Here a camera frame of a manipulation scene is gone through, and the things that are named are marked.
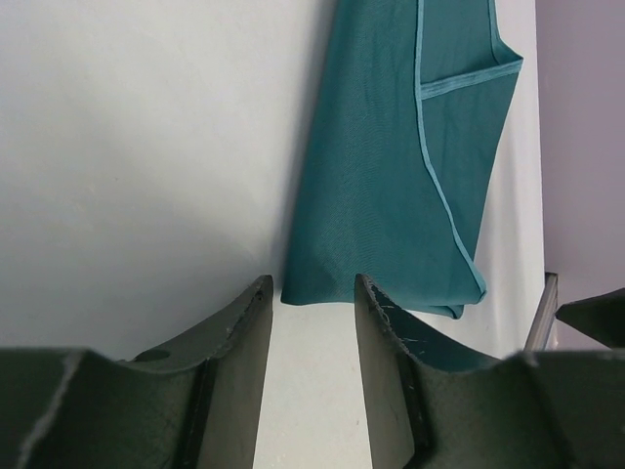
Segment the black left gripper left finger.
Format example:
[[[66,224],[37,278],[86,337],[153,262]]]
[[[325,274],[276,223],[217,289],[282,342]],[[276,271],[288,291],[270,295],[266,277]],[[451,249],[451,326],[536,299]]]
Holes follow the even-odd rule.
[[[115,361],[84,348],[1,352],[5,468],[250,468],[273,281],[176,337]]]

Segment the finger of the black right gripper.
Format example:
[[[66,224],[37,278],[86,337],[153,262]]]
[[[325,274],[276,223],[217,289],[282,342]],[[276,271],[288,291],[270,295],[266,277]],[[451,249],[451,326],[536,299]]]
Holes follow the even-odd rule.
[[[567,303],[556,318],[610,349],[624,348],[624,289]]]

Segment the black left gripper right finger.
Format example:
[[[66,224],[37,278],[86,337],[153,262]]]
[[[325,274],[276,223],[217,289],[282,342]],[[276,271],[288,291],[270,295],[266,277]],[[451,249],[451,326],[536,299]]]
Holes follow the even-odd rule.
[[[620,468],[624,354],[498,360],[417,319],[364,275],[354,311],[377,468]]]

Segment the teal cloth napkin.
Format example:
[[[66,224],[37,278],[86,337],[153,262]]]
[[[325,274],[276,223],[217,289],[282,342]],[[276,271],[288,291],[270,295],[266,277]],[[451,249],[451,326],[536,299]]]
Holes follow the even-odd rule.
[[[457,319],[522,59],[492,1],[338,4],[283,275],[293,306],[350,302],[369,277],[407,310]]]

